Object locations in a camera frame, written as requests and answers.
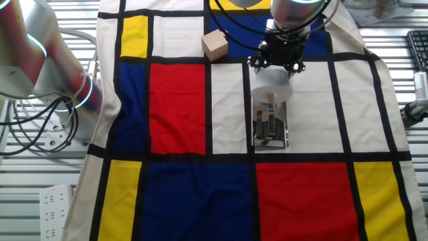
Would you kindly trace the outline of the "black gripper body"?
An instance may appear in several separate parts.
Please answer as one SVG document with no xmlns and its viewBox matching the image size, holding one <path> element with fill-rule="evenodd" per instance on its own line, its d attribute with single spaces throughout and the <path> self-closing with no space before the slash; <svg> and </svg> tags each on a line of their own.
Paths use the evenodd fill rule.
<svg viewBox="0 0 428 241">
<path fill-rule="evenodd" d="M 263 67 L 271 65 L 290 67 L 302 59 L 304 38 L 287 41 L 276 35 L 266 35 L 264 44 L 259 48 L 263 49 L 260 61 Z"/>
</svg>

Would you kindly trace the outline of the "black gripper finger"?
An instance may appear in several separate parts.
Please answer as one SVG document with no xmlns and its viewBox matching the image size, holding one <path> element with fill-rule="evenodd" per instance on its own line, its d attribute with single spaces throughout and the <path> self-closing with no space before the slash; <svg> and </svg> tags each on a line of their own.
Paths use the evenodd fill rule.
<svg viewBox="0 0 428 241">
<path fill-rule="evenodd" d="M 261 54 L 248 56 L 247 65 L 252 68 L 255 74 L 258 74 L 262 68 L 265 68 L 265 57 Z"/>
<path fill-rule="evenodd" d="M 299 74 L 306 70 L 306 65 L 302 60 L 297 60 L 292 62 L 286 66 L 286 70 L 288 71 L 288 78 L 293 77 L 295 74 Z"/>
</svg>

